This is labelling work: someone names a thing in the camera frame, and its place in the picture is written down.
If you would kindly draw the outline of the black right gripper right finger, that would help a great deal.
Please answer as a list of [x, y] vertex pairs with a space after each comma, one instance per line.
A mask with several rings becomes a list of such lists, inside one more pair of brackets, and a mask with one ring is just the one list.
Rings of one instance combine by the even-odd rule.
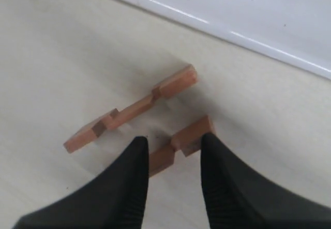
[[255, 171], [213, 133], [201, 139], [201, 187], [210, 228], [330, 228], [330, 208]]

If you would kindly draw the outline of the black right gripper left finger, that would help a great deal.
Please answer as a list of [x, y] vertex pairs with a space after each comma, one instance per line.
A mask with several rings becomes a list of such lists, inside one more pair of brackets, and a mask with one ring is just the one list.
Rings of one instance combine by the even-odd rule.
[[137, 136], [95, 179], [14, 228], [141, 228], [148, 181], [148, 140]]

